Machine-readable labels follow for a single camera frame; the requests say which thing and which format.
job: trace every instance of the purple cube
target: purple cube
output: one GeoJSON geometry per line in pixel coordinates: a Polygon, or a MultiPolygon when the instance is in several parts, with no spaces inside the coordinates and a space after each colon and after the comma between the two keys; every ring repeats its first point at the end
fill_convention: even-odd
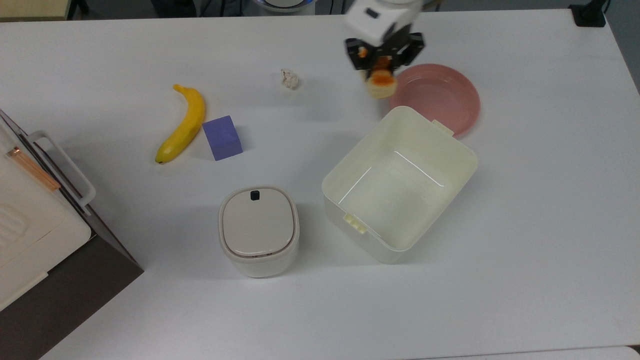
{"type": "Polygon", "coordinates": [[[211,152],[213,152],[216,161],[242,152],[240,138],[238,138],[236,127],[230,116],[207,121],[202,124],[202,129],[207,135],[207,141],[209,141],[211,152]]]}

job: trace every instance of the white container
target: white container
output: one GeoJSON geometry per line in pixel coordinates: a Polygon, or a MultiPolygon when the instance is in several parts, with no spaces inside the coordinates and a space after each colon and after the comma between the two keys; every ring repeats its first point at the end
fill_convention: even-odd
{"type": "Polygon", "coordinates": [[[59,192],[0,155],[0,311],[90,237],[59,192]]]}
{"type": "Polygon", "coordinates": [[[452,131],[391,110],[322,183],[328,218],[382,263],[397,261],[477,169],[452,131]]]}
{"type": "Polygon", "coordinates": [[[281,188],[254,186],[231,193],[220,206],[220,245],[240,271],[267,277],[286,270],[298,254],[296,204],[281,188]]]}
{"type": "Polygon", "coordinates": [[[315,15],[317,0],[253,0],[259,16],[315,15]]]}

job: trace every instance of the pink bowl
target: pink bowl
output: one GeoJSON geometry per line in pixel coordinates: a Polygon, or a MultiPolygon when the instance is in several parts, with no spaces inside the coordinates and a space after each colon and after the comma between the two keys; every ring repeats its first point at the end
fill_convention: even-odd
{"type": "Polygon", "coordinates": [[[439,64],[421,64],[402,71],[398,88],[389,98],[391,108],[413,108],[430,121],[458,137],[469,130],[480,114],[480,96],[474,85],[458,71],[439,64]]]}

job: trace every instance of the banana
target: banana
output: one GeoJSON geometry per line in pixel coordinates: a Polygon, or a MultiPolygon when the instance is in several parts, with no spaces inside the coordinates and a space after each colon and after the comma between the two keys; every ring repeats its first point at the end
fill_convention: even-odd
{"type": "Polygon", "coordinates": [[[173,89],[184,95],[184,98],[189,104],[189,108],[180,125],[176,127],[173,134],[171,134],[160,146],[160,149],[158,149],[156,154],[156,163],[158,164],[168,163],[186,149],[198,134],[206,113],[204,99],[198,90],[186,88],[178,84],[174,85],[173,89]]]}

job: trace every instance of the food item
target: food item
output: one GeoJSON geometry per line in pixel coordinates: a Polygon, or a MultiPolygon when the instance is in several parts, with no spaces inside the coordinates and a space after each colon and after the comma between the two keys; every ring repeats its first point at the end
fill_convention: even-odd
{"type": "Polygon", "coordinates": [[[163,164],[175,159],[180,153],[186,149],[193,138],[198,134],[200,126],[204,121],[206,107],[202,95],[194,88],[186,88],[178,84],[173,89],[187,100],[189,108],[184,119],[176,127],[171,136],[169,136],[158,149],[156,154],[156,163],[163,164]]]}
{"type": "Polygon", "coordinates": [[[369,51],[367,50],[367,48],[366,48],[366,47],[361,46],[361,47],[358,49],[358,57],[359,57],[359,58],[366,58],[368,54],[369,54],[369,51]]]}
{"type": "Polygon", "coordinates": [[[365,79],[367,91],[374,99],[390,97],[396,92],[397,81],[390,70],[390,66],[390,59],[386,56],[381,57],[371,69],[369,79],[365,79]]]}

